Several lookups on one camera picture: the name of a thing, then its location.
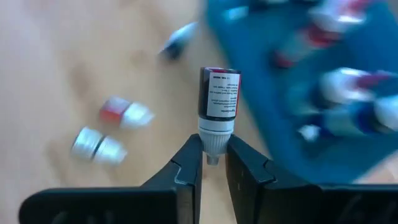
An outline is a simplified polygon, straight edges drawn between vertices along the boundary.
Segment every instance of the blurred bottle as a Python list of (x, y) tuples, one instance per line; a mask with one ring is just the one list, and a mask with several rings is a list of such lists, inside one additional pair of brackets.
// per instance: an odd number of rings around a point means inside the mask
[(176, 30), (168, 39), (164, 48), (160, 51), (169, 60), (176, 60), (181, 56), (183, 50), (193, 37), (197, 22), (191, 22)]
[(118, 165), (122, 163), (127, 151), (112, 137), (84, 127), (73, 143), (72, 154), (89, 161)]
[(99, 111), (103, 121), (116, 123), (121, 128), (136, 129), (148, 125), (155, 114), (138, 102), (129, 102), (119, 97), (111, 97)]
[(316, 114), (354, 101), (370, 101), (370, 90), (380, 81), (397, 77), (379, 71), (369, 73), (352, 68), (338, 68), (324, 74), (317, 82), (293, 88), (287, 97), (289, 111), (294, 115)]
[(271, 55), (271, 62), (290, 68), (317, 50), (340, 40), (345, 33), (364, 24), (370, 0), (325, 0), (309, 10), (310, 24), (291, 35)]
[(312, 123), (314, 131), (301, 131), (305, 139), (393, 133), (398, 131), (398, 95), (326, 110)]

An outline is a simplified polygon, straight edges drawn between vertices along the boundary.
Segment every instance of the blue mat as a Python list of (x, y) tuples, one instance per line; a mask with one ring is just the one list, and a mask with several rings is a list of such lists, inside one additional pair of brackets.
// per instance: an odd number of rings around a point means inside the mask
[[(386, 3), (375, 3), (369, 9), (368, 23), (343, 42), (293, 69), (278, 70), (269, 64), (269, 52), (308, 22), (308, 5), (288, 3), (238, 21), (227, 20), (223, 12), (244, 5), (243, 1), (209, 0), (206, 18), (231, 67), (243, 73), (243, 96), (278, 164), (312, 182), (348, 183), (398, 149), (398, 134), (305, 144), (295, 133), (295, 124), (300, 121), (284, 111), (290, 86), (314, 80), (325, 71), (344, 66), (398, 72), (398, 27)], [(378, 90), (380, 95), (397, 92), (397, 83)]]

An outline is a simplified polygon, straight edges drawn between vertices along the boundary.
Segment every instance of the dropper tip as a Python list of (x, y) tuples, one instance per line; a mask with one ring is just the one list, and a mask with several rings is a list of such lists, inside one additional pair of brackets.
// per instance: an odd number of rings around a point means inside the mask
[(209, 165), (209, 166), (217, 166), (219, 158), (215, 157), (215, 156), (206, 155), (206, 161), (207, 161), (207, 165)]

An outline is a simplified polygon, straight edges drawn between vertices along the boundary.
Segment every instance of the wooden surface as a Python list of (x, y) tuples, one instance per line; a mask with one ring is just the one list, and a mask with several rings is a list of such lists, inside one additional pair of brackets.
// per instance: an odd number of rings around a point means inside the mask
[[(166, 64), (157, 53), (173, 30), (200, 20), (199, 2), (0, 2), (0, 223), (17, 223), (22, 200), (42, 189), (140, 185), (197, 131), (198, 72), (226, 66), (218, 46), (202, 23), (181, 61)], [(155, 120), (136, 131), (98, 122), (113, 95), (144, 103)], [(70, 155), (86, 125), (124, 143), (121, 166)], [(243, 100), (235, 134), (264, 149)], [(204, 168), (202, 223), (235, 223), (223, 163)], [(393, 162), (385, 164), (360, 181), (395, 181)]]

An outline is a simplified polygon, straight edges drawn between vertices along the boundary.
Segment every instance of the bottle label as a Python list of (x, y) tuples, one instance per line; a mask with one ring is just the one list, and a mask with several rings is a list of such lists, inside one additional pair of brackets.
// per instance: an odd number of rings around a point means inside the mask
[(207, 116), (230, 118), (236, 116), (240, 74), (210, 73)]

